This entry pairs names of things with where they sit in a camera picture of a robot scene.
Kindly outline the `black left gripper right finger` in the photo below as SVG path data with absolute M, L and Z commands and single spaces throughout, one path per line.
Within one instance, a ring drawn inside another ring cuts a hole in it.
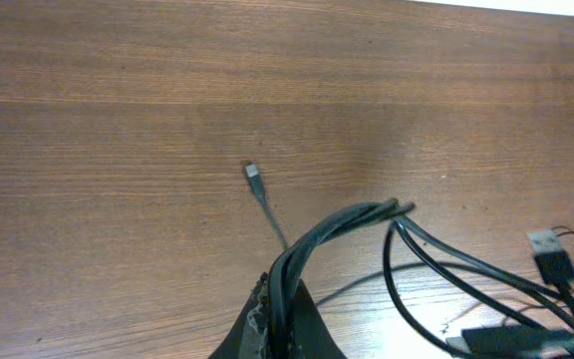
M 289 359 L 346 359 L 303 280 L 290 305 Z

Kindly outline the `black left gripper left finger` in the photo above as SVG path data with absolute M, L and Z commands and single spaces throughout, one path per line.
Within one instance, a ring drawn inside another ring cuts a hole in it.
M 261 274 L 230 331 L 209 359 L 268 357 L 268 277 L 266 272 Z

